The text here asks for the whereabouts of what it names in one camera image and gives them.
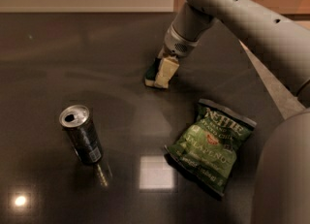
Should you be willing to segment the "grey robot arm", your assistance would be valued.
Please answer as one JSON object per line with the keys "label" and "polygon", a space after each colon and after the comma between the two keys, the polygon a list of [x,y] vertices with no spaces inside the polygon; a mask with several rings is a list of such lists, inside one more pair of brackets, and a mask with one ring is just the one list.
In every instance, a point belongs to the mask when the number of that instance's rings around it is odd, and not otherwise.
{"label": "grey robot arm", "polygon": [[[166,34],[154,85],[175,72],[214,19],[220,20],[297,97],[310,103],[310,31],[251,0],[186,0]],[[251,224],[310,224],[310,109],[280,124],[260,158]]]}

